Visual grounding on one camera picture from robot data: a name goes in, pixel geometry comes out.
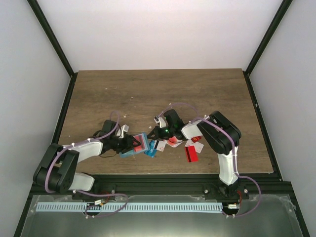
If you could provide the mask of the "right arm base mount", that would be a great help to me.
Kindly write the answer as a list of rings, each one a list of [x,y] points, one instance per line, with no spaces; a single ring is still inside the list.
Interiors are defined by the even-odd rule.
[[[224,185],[207,183],[203,186],[202,191],[206,199],[215,199],[217,201],[233,201],[241,198],[248,200],[249,194],[244,192],[245,187],[242,185]]]

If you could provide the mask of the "blue credit card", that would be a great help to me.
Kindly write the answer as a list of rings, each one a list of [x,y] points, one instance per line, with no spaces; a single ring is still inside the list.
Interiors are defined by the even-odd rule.
[[[149,143],[149,149],[147,151],[144,152],[145,155],[151,157],[151,158],[154,158],[156,153],[157,153],[157,150],[155,148],[155,145],[156,145],[156,141],[151,141]]]

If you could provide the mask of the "dark red credit card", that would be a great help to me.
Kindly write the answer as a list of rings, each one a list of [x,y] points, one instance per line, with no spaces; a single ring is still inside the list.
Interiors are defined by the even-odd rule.
[[[191,138],[191,140],[192,140],[193,143],[196,143],[196,142],[198,142],[198,141],[201,140],[201,139],[202,139],[201,136],[197,136],[197,137]]]

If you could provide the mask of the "white card with red circle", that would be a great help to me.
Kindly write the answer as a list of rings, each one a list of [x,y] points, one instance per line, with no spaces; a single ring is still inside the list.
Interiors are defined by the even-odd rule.
[[[172,137],[172,138],[169,138],[167,141],[166,141],[167,145],[169,145],[170,147],[172,148],[176,148],[177,146],[179,146],[181,143],[183,143],[183,140],[179,140],[177,139],[176,137]]]

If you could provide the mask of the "teal leather card holder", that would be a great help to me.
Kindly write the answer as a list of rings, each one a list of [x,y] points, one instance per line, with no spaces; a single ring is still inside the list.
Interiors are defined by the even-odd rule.
[[[126,158],[126,157],[130,157],[130,156],[134,156],[134,155],[140,154],[140,153],[137,153],[137,152],[134,151],[134,148],[139,145],[139,143],[134,138],[134,136],[133,136],[133,140],[132,141],[133,141],[133,144],[132,144],[131,150],[129,150],[129,151],[125,152],[125,153],[120,153],[119,156],[121,158]]]

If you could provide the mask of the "white card with red logo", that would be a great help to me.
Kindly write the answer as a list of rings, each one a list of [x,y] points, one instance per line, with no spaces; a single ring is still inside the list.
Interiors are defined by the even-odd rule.
[[[185,147],[190,147],[190,146],[193,146],[195,148],[195,151],[200,154],[203,147],[204,147],[204,144],[196,141],[192,141],[192,140],[188,140],[186,143],[185,143]]]

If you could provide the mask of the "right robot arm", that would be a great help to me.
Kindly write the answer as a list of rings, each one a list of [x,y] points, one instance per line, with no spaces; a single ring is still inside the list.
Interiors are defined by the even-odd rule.
[[[241,131],[221,112],[214,111],[204,118],[184,123],[177,112],[171,109],[163,117],[154,117],[154,120],[156,126],[147,135],[151,140],[167,141],[175,137],[177,141],[192,141],[193,138],[203,136],[218,156],[220,195],[230,199],[237,193],[237,150]]]

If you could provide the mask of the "large red card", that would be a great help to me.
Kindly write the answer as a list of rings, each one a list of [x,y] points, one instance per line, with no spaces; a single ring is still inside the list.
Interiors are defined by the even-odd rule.
[[[194,146],[185,147],[185,153],[188,162],[198,162],[198,154]]]

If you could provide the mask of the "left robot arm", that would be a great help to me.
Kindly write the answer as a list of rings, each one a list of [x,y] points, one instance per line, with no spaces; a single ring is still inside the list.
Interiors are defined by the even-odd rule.
[[[80,190],[89,199],[98,198],[101,187],[91,175],[77,173],[77,165],[110,150],[125,155],[141,148],[141,140],[127,132],[127,125],[120,126],[118,122],[106,120],[101,130],[82,142],[64,146],[52,143],[33,174],[33,183],[44,187],[47,193]]]

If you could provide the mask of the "red card with black stripe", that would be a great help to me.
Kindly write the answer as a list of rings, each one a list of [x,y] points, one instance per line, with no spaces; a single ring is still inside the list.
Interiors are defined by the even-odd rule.
[[[141,153],[148,150],[148,140],[144,134],[135,135],[134,138],[139,143],[139,145],[134,148],[135,152]]]

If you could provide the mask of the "white card with black stripe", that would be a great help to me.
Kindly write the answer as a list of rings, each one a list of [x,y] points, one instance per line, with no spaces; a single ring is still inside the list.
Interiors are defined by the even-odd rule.
[[[163,152],[165,146],[166,146],[166,142],[164,140],[162,141],[156,140],[154,144],[154,149],[157,151]]]

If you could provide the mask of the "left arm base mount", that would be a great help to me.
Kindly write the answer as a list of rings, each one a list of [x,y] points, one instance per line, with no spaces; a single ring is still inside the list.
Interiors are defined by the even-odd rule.
[[[114,199],[115,196],[111,192],[111,190],[104,190],[104,189],[92,189],[91,191],[86,191],[87,193],[94,194],[96,196],[92,195],[87,195],[83,194],[80,192],[76,192],[75,194],[72,195],[73,199],[80,199],[84,201],[93,201],[93,200],[98,200],[98,199]]]

